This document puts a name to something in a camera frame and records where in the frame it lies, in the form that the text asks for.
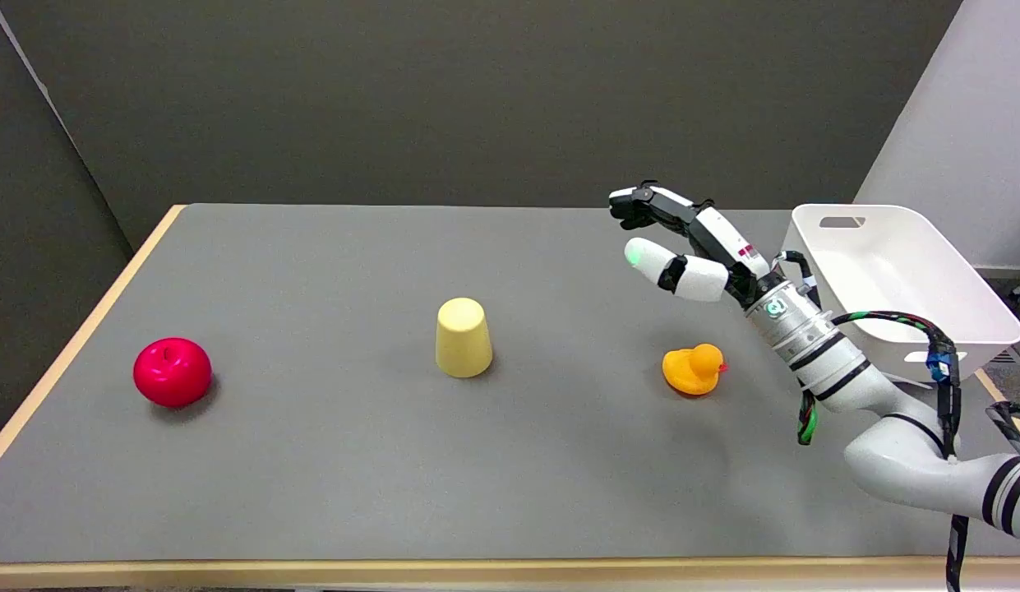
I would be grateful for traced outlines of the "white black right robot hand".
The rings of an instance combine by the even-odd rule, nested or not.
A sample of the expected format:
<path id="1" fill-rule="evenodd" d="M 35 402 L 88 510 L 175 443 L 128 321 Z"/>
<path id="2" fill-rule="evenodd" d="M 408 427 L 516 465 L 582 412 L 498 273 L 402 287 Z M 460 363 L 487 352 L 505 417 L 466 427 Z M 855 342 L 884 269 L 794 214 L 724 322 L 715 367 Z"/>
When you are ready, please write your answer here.
<path id="1" fill-rule="evenodd" d="M 651 284 L 678 298 L 718 301 L 727 294 L 749 310 L 787 281 L 712 200 L 694 202 L 657 181 L 646 180 L 612 191 L 608 201 L 612 218 L 626 231 L 657 224 L 687 239 L 690 254 L 640 237 L 625 245 L 627 263 Z"/>

